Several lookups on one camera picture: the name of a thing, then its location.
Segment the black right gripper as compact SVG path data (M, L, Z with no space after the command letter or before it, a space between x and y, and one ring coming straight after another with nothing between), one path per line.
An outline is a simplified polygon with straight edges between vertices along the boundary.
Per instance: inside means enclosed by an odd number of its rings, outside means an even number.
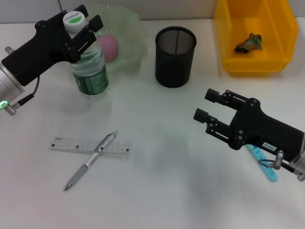
M267 116L254 98L246 98L232 91L219 93L208 89L205 99L236 110L229 125L210 116L206 111L196 109L194 120L206 123L206 133L239 150L250 144L276 155L284 152L284 160L291 162L305 149L304 132Z

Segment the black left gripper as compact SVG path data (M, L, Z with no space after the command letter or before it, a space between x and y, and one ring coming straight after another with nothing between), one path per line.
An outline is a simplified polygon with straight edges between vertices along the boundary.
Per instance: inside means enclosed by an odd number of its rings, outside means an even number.
M1 63L26 86L58 62L75 63L96 42L95 32L103 27L99 15L87 21L87 9L61 11L35 24L35 36L4 58Z

